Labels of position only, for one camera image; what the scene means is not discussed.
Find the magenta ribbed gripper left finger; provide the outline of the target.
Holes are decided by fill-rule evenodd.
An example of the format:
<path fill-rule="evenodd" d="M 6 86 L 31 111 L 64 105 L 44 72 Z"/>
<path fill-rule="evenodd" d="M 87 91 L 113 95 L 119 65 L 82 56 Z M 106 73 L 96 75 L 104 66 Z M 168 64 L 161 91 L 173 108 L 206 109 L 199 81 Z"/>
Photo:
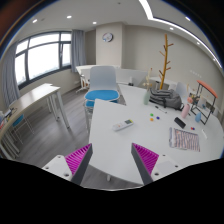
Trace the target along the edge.
<path fill-rule="evenodd" d="M 92 145 L 88 144 L 65 157 L 68 167 L 72 173 L 71 181 L 73 183 L 77 185 L 81 184 L 92 154 Z"/>

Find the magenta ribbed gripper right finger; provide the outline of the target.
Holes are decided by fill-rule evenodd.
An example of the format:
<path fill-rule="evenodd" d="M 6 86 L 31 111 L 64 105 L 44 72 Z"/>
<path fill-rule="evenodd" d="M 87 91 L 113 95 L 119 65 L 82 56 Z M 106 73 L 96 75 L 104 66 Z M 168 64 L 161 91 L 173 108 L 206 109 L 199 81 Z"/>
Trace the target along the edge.
<path fill-rule="evenodd" d="M 143 184 L 147 185 L 152 183 L 153 179 L 151 174 L 159 158 L 159 155 L 136 143 L 132 144 L 131 154 L 134 158 Z"/>

